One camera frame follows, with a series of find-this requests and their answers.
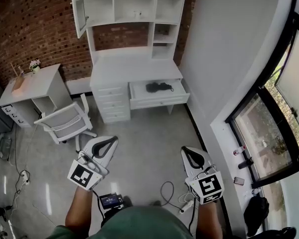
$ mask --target tiled floor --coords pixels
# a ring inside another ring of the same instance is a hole
[[[131,121],[103,124],[93,97],[88,97],[88,102],[93,131],[99,136],[117,135],[119,138],[108,166],[110,174],[95,187],[98,194],[117,192],[129,196],[134,205],[148,205],[155,200],[163,202],[160,187],[163,182],[171,181],[175,186],[171,202],[181,207],[177,198],[187,192],[187,187],[180,148],[183,145],[200,147],[184,106],[175,106],[171,115],[165,107],[136,110],[132,111]],[[55,226],[64,224],[76,189],[67,175],[77,154],[74,140],[57,145],[41,127],[38,126],[34,135],[33,131],[34,128],[17,128],[17,165],[22,170],[26,163],[31,182],[23,187],[11,222],[16,238],[27,235],[30,239],[43,239],[51,234]],[[89,139],[90,136],[81,136],[81,146]],[[5,176],[6,194],[3,189]],[[0,206],[11,205],[17,178],[14,154],[10,163],[0,160]],[[171,187],[166,185],[163,192],[169,197]],[[178,209],[169,205],[165,208],[188,226],[192,209],[179,215]],[[99,230],[101,221],[94,198],[90,234]],[[1,217],[0,224],[12,238],[8,224]]]

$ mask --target open drawer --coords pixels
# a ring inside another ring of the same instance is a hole
[[[157,82],[158,84],[165,82],[166,84],[171,85],[174,91],[159,90],[155,93],[149,93],[146,90],[146,84],[152,82]],[[130,82],[130,91],[131,110],[157,106],[185,104],[190,95],[186,93],[183,85],[178,79]]]

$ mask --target phone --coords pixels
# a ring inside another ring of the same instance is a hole
[[[238,184],[238,185],[244,185],[244,183],[245,183],[245,179],[243,179],[243,178],[239,178],[239,177],[235,177],[235,179],[234,179],[234,183],[235,183],[235,184]]]

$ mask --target white desk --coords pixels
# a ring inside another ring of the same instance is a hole
[[[130,120],[131,110],[187,102],[180,79],[183,76],[172,60],[155,60],[149,56],[100,57],[92,71],[90,87],[104,123]],[[174,91],[148,93],[146,84],[165,82]]]
[[[50,114],[72,103],[58,69],[60,64],[26,74],[25,80],[12,93],[15,79],[11,80],[0,98],[0,107],[20,127],[31,127],[41,113]]]

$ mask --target black bag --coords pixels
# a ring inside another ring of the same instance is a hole
[[[248,236],[252,237],[256,234],[258,228],[268,216],[269,203],[265,197],[255,196],[249,201],[244,212],[245,223],[248,228]]]

